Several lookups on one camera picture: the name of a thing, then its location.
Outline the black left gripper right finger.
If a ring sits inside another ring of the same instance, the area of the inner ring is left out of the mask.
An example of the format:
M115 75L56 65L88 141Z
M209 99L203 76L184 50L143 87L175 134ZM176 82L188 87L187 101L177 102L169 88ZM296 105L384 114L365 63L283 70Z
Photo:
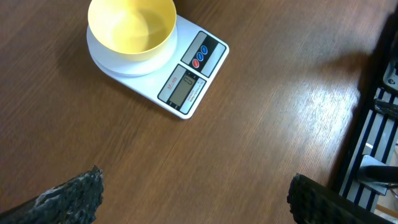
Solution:
M298 224L392 224L299 173L290 183L287 203Z

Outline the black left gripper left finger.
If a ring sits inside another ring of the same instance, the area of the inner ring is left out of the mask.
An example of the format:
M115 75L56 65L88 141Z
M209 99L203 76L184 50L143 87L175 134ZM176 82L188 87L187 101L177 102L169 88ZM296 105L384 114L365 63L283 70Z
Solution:
M103 202L103 171L94 166L67 182L1 213L7 223L87 223Z

